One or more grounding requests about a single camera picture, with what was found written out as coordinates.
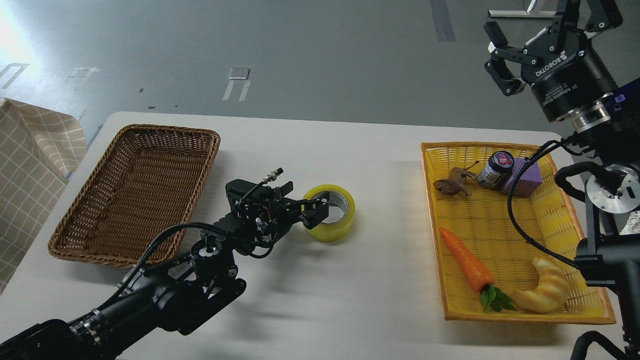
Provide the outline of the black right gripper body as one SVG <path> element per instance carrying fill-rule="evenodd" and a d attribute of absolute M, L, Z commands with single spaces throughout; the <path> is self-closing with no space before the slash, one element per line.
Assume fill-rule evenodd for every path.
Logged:
<path fill-rule="evenodd" d="M 549 28 L 525 44 L 535 64 L 524 64 L 521 79 L 550 123 L 564 121 L 569 112 L 592 104 L 618 89 L 618 85 L 582 30 L 567 30 L 562 48 L 553 52 Z"/>

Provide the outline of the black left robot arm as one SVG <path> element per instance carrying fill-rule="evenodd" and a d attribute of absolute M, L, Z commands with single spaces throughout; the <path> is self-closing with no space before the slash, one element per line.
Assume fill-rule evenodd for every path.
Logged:
<path fill-rule="evenodd" d="M 105 303 L 69 322 L 31 326 L 1 344 L 1 358 L 114 360 L 153 330 L 191 334 L 246 290 L 234 253 L 263 259 L 294 224 L 311 230 L 329 216 L 327 190 L 294 200 L 292 182 L 270 187 L 282 172 L 228 182 L 228 214 L 163 230 Z"/>

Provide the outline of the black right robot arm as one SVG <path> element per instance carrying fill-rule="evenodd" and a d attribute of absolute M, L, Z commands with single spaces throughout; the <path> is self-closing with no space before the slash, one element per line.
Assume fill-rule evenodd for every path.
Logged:
<path fill-rule="evenodd" d="M 528 169 L 545 155 L 567 144 L 579 153 L 592 153 L 599 162 L 585 161 L 558 170 L 555 184 L 570 198 L 583 202 L 586 237 L 569 259 L 542 246 L 519 226 L 512 210 L 512 225 L 526 243 L 578 269 L 589 287 L 610 289 L 618 298 L 624 350 L 602 333 L 583 333 L 571 358 L 586 358 L 596 343 L 617 360 L 639 358 L 639 235 L 621 234 L 616 214 L 639 210 L 639 81 L 618 86 L 592 46 L 595 34 L 619 27 L 622 14 L 614 0 L 590 0 L 589 18 L 579 26 L 580 1 L 560 0 L 549 26 L 522 48 L 512 47 L 497 22 L 484 25 L 490 59 L 484 67 L 505 96 L 520 93 L 525 85 L 551 123 L 569 121 L 574 133 L 540 146 L 523 165 Z"/>

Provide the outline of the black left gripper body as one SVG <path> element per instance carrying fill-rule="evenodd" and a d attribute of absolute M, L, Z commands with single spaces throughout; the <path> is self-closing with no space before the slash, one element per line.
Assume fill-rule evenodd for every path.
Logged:
<path fill-rule="evenodd" d="M 295 200 L 288 197 L 281 197 L 269 202 L 270 218 L 266 221 L 266 230 L 263 234 L 264 240 L 280 240 L 285 237 L 291 228 L 301 223 L 305 227 L 310 224 L 309 217 L 304 208 L 304 199 Z"/>

